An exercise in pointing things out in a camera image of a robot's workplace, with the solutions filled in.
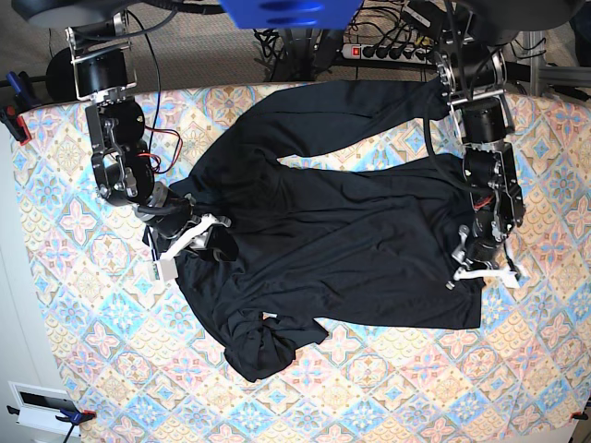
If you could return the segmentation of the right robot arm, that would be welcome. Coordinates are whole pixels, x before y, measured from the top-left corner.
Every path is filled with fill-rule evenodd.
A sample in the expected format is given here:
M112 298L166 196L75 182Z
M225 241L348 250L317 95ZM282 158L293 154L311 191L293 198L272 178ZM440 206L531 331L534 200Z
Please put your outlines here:
M157 181L160 159L144 139L145 116L129 95L137 82L125 53L135 33L128 29L128 1L14 1L21 18L44 28L63 28L69 45L73 86L85 110L91 143L91 167L99 197L114 207L131 206L145 224L154 259L158 244L173 260L182 251L217 262L234 261L238 246L223 216L199 213L189 196L181 197Z

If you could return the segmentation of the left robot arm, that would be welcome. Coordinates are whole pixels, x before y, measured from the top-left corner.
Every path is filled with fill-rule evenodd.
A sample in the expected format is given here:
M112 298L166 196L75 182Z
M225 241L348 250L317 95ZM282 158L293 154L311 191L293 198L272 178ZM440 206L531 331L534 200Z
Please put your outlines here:
M451 185L470 196L474 219L460 226L452 258L459 267L447 283L497 278L516 287L522 277L507 245L525 218L523 191L517 179L515 130L505 96L508 78L504 45L521 31L560 26L581 8L579 1L448 1L436 36L435 65L443 97L463 149L462 178L446 172L436 158L430 118L423 117L428 157Z

